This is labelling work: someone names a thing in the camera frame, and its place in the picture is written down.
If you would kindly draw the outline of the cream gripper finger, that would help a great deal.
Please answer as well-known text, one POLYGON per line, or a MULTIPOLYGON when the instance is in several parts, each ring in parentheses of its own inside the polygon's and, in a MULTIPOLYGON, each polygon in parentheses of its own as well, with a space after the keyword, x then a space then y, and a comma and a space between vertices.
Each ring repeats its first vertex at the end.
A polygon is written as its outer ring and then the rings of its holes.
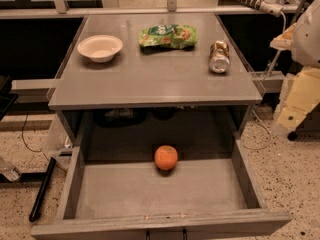
POLYGON ((305 106, 278 104, 274 111, 271 130, 276 135, 288 135, 298 128, 307 115, 308 110, 305 106))

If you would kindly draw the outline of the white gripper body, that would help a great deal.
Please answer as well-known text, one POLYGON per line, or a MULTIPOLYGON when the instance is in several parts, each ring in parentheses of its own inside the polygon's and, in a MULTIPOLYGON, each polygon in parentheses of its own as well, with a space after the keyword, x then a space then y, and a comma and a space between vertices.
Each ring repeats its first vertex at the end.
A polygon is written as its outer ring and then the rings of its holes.
POLYGON ((320 103, 320 70, 304 67, 293 79, 287 106, 305 106, 308 114, 320 103))

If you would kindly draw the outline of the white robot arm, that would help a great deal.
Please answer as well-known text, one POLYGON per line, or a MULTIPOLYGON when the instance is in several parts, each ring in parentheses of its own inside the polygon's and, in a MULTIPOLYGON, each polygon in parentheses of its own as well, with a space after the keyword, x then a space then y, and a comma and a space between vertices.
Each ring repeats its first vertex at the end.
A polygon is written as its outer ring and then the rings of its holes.
POLYGON ((314 0, 270 46, 289 50, 292 60, 303 66, 296 76, 283 82, 275 111, 272 131, 287 135, 320 104, 320 0, 314 0))

